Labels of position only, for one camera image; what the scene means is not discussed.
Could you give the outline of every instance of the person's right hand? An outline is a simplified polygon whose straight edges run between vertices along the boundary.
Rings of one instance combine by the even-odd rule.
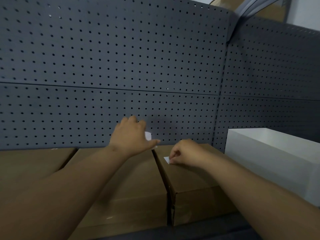
[[[179,141],[170,152],[171,164],[185,164],[199,167],[209,154],[206,149],[191,139]]]

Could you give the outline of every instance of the finger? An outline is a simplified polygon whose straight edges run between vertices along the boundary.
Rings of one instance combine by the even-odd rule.
[[[181,164],[182,163],[182,157],[181,156],[176,156],[170,159],[169,161],[170,164]]]
[[[138,123],[141,125],[141,127],[142,127],[143,130],[146,130],[146,126],[147,126],[146,121],[140,120]]]
[[[127,117],[123,117],[120,124],[123,125],[127,121],[128,121],[128,118]]]
[[[173,157],[177,157],[180,156],[181,152],[180,152],[180,144],[179,142],[177,144],[174,145],[174,147],[171,149],[170,155],[169,155],[169,159],[173,158]]]
[[[130,118],[128,119],[128,121],[130,121],[130,122],[137,122],[137,117],[134,116],[134,115],[132,115],[132,116],[130,116]]]
[[[154,139],[147,141],[148,143],[148,149],[154,148],[157,144],[160,143],[160,140]]]

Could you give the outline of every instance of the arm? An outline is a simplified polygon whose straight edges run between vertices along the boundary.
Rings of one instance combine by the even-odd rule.
[[[174,146],[170,163],[206,170],[263,239],[319,239],[317,207],[238,163],[214,155],[192,140]]]
[[[105,184],[130,157],[153,148],[145,121],[123,118],[107,147],[30,186],[0,210],[1,239],[68,239]]]

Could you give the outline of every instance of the white wall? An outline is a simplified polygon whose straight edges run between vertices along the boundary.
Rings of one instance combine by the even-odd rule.
[[[320,0],[292,0],[287,23],[320,31]]]

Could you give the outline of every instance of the person's left hand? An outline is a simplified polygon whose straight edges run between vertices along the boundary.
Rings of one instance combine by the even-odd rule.
[[[145,129],[146,122],[144,120],[138,122],[134,115],[129,119],[124,117],[121,123],[115,126],[109,146],[123,153],[127,158],[151,149],[155,147],[160,140],[154,139],[147,141]]]

